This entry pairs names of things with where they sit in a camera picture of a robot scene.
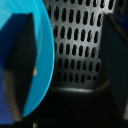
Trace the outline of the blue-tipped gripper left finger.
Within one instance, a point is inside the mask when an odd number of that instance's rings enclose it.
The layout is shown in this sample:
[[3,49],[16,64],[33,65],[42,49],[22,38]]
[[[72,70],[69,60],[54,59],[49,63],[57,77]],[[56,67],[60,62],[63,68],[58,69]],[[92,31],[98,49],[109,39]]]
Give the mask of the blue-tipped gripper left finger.
[[0,125],[22,120],[37,57],[32,14],[13,14],[0,30]]

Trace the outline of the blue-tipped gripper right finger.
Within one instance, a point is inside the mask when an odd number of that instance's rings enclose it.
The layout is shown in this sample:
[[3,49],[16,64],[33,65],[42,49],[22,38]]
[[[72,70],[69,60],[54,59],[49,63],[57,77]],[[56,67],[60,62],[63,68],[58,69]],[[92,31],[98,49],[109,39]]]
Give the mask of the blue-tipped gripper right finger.
[[121,118],[128,120],[128,15],[105,14],[100,57]]

